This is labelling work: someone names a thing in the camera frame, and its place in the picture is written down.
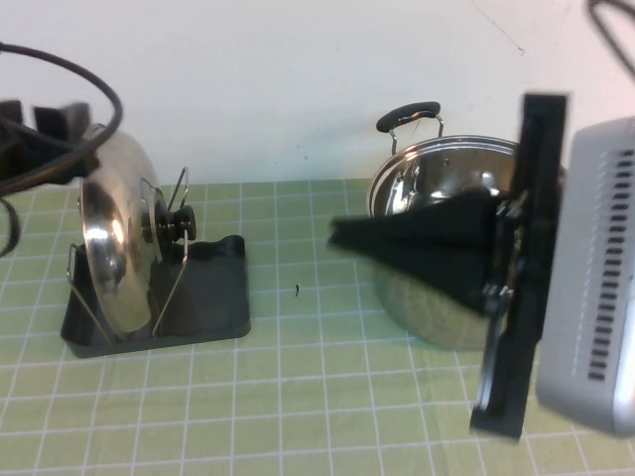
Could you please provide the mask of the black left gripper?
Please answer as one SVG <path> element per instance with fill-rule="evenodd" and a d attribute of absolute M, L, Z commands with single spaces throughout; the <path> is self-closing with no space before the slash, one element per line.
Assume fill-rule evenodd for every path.
<path fill-rule="evenodd" d="M 24 191 L 42 184 L 68 184 L 75 178 L 87 178 L 97 169 L 94 150 L 74 161 L 56 161 L 72 154 L 91 124 L 90 107 L 74 102 L 60 108 L 35 106 L 36 128 L 1 130 L 1 190 Z M 2 119 L 23 125 L 23 106 L 18 99 L 0 101 Z"/>

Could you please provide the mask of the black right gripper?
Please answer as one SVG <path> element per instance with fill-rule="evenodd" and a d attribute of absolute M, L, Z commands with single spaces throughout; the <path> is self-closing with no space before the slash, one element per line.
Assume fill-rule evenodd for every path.
<path fill-rule="evenodd" d="M 543 332 L 567 108 L 562 94 L 525 95 L 515 169 L 502 197 L 469 190 L 401 213 L 331 222 L 330 245 L 484 312 L 488 328 L 470 427 L 507 439 L 522 433 Z"/>

